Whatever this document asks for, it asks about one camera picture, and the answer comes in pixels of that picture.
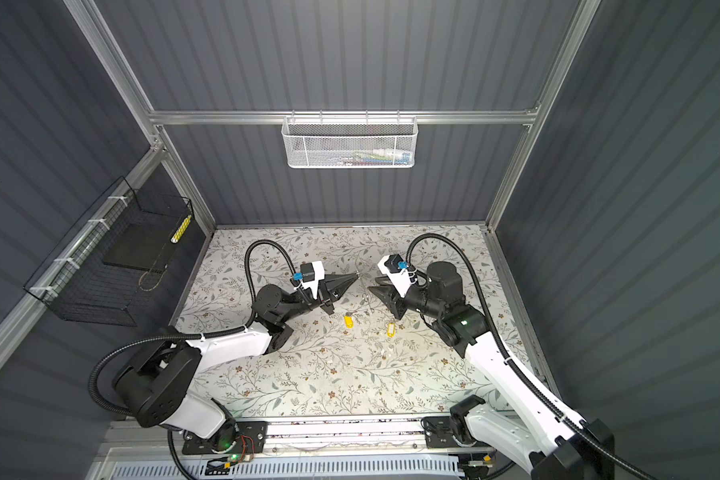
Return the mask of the yellow tagged key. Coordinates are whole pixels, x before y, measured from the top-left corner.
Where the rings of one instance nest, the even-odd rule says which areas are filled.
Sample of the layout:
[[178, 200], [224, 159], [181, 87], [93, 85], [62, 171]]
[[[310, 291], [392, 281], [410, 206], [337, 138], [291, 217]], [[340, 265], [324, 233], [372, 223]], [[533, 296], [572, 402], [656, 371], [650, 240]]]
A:
[[353, 312], [345, 312], [343, 319], [347, 329], [352, 329], [355, 326], [355, 314]]

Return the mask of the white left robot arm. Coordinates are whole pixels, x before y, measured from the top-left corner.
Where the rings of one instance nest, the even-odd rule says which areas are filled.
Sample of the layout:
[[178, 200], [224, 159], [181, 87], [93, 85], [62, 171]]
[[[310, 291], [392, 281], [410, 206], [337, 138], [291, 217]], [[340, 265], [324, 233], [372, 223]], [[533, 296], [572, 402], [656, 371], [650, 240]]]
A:
[[219, 401], [191, 390], [197, 374], [279, 350], [293, 333], [288, 320], [317, 308], [332, 313], [357, 280], [356, 273], [327, 274], [291, 292], [268, 284], [255, 296], [250, 326], [215, 338], [151, 342], [126, 362], [112, 387], [140, 426], [183, 430], [210, 442], [214, 452], [227, 452], [239, 444], [240, 430]]

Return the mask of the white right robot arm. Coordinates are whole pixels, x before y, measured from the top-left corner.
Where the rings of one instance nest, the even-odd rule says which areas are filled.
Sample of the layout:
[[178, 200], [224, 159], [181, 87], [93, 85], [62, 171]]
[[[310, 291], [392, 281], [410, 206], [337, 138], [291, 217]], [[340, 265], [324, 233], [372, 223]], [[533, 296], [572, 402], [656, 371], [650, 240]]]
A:
[[370, 292], [397, 319], [415, 311], [440, 339], [482, 373], [520, 420], [497, 413], [471, 395], [450, 410], [454, 439], [490, 445], [534, 479], [612, 479], [612, 432], [588, 422], [557, 398], [506, 347], [488, 315], [468, 304], [463, 280], [450, 262], [420, 272], [398, 254], [378, 263]]

